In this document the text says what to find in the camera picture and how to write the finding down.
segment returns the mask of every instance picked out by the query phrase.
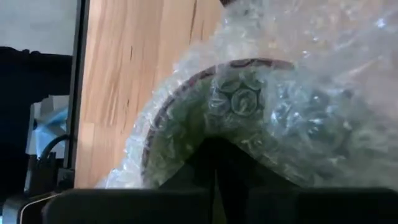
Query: white wall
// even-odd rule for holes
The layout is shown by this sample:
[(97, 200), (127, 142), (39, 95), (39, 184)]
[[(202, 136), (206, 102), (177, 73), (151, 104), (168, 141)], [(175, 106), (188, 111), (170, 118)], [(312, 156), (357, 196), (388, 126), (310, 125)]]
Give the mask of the white wall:
[(73, 52), (77, 0), (0, 0), (0, 46)]

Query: wood grain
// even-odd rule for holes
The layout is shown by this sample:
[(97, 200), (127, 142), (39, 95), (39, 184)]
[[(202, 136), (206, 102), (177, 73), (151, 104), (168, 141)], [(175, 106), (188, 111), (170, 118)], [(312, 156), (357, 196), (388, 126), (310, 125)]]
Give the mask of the wood grain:
[(94, 0), (81, 93), (77, 188), (94, 187), (123, 158), (152, 90), (215, 30), (219, 0)]

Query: bubble wrap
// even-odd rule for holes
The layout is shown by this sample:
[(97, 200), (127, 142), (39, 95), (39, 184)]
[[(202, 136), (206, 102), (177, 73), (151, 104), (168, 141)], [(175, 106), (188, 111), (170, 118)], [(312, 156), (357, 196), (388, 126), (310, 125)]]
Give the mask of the bubble wrap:
[(236, 1), (154, 93), (99, 187), (158, 187), (220, 136), (303, 187), (398, 189), (397, 9)]

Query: wooden table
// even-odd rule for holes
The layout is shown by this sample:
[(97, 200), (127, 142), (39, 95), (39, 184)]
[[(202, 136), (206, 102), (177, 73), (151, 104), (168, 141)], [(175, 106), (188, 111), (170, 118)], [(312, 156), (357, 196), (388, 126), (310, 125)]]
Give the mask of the wooden table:
[(219, 0), (91, 0), (75, 187), (94, 187), (124, 156), (152, 90), (188, 47), (206, 40)]

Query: black cable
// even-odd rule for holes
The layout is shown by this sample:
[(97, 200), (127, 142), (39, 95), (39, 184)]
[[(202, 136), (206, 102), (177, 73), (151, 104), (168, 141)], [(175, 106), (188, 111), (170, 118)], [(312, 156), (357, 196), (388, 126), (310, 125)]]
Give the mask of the black cable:
[(38, 164), (44, 164), (45, 161), (49, 158), (49, 155), (51, 153), (51, 150), (61, 141), (69, 139), (69, 135), (63, 134), (61, 136), (56, 137), (50, 143), (47, 144), (47, 146), (44, 148), (42, 154), (39, 157), (39, 162)]

